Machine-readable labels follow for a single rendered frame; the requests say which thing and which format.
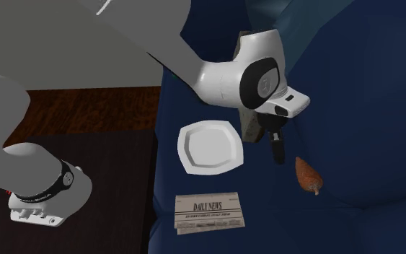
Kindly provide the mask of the folded newspaper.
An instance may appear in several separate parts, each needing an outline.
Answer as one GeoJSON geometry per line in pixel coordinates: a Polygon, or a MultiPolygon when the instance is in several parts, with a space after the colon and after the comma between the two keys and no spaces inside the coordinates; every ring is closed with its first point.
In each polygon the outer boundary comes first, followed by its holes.
{"type": "Polygon", "coordinates": [[[178,235],[245,227],[237,192],[175,197],[174,228],[178,235]]]}

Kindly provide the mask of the white square plate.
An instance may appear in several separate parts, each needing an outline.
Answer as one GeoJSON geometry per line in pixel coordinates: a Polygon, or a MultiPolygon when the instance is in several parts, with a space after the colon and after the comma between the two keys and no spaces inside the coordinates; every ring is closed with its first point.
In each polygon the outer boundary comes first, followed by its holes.
{"type": "Polygon", "coordinates": [[[198,121],[182,127],[177,153],[189,175],[220,175],[244,163],[242,140],[228,121],[198,121]]]}

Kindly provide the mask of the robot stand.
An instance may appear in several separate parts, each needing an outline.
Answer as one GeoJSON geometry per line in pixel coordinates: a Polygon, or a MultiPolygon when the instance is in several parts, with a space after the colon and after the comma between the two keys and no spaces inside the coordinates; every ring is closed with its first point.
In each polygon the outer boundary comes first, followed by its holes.
{"type": "Polygon", "coordinates": [[[85,205],[58,227],[13,222],[0,190],[0,254],[146,254],[144,217],[152,203],[154,130],[31,136],[92,180],[85,205]]]}

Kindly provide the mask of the dark blue sofa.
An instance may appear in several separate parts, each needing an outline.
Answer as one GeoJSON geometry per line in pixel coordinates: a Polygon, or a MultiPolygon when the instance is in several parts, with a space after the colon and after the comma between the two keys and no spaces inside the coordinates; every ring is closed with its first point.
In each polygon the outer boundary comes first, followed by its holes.
{"type": "Polygon", "coordinates": [[[204,120],[239,128],[238,112],[203,104],[164,72],[148,254],[406,254],[406,0],[353,0],[288,83],[311,103],[283,127],[285,163],[263,138],[244,145],[240,167],[199,176],[180,162],[180,129],[204,120]],[[296,157],[321,175],[318,196],[299,185],[296,157]],[[176,196],[228,192],[239,195],[245,227],[177,234],[176,196]]]}

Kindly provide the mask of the orange-brown sweet potato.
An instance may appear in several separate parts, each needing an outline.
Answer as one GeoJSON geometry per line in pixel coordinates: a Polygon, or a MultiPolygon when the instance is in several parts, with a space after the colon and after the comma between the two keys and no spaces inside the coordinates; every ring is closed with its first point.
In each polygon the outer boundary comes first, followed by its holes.
{"type": "Polygon", "coordinates": [[[316,196],[319,195],[323,186],[323,179],[314,168],[300,157],[295,159],[295,173],[297,181],[303,190],[312,192],[316,196]]]}

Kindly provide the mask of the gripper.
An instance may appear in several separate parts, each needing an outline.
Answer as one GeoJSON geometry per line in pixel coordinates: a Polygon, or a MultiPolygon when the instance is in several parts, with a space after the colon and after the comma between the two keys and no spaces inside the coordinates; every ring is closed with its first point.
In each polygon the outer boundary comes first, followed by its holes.
{"type": "Polygon", "coordinates": [[[284,164],[286,156],[281,129],[288,122],[288,118],[279,115],[258,113],[257,121],[262,128],[268,131],[273,159],[279,165],[284,164]]]}

